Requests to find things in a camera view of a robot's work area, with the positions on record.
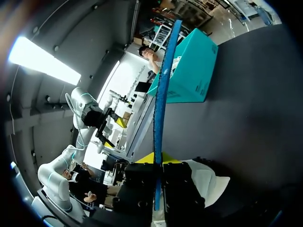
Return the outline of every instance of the black equipment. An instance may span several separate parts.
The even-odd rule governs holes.
[[[96,127],[98,129],[96,137],[102,141],[103,145],[108,143],[111,147],[115,147],[114,144],[103,135],[103,130],[107,124],[108,116],[113,118],[115,122],[119,119],[119,116],[113,111],[112,108],[107,108],[102,111],[97,106],[86,105],[83,109],[81,120],[85,125]]]

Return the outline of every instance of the floor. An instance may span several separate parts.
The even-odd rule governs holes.
[[[202,30],[207,34],[212,33],[209,37],[220,45],[241,34],[266,26],[261,17],[255,17],[251,21],[243,24],[228,10],[222,6],[216,7],[211,13],[213,18],[203,26]],[[281,24],[279,17],[274,14],[274,24]]]

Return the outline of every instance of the cardboard box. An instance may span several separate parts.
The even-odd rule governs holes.
[[[126,119],[126,120],[129,120],[129,118],[131,117],[131,113],[129,113],[129,112],[124,112],[124,114],[123,114],[123,119]]]
[[[138,45],[142,45],[142,39],[134,37],[134,43]]]

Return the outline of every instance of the hand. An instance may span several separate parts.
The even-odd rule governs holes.
[[[71,174],[70,174],[70,172],[67,169],[63,172],[62,176],[64,178],[66,178],[67,180],[71,179]]]
[[[95,194],[91,194],[90,196],[88,196],[88,193],[84,193],[87,197],[84,198],[85,202],[93,202],[97,199],[97,196]]]
[[[83,168],[83,169],[88,169],[88,166],[87,166],[87,164],[85,164],[84,162],[81,164],[81,168]]]
[[[147,58],[150,61],[153,61],[153,53],[147,53]]]

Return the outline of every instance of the teal box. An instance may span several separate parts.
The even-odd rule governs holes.
[[[177,47],[181,59],[169,81],[166,103],[204,102],[213,75],[218,46],[197,28]],[[148,94],[156,96],[159,74]]]

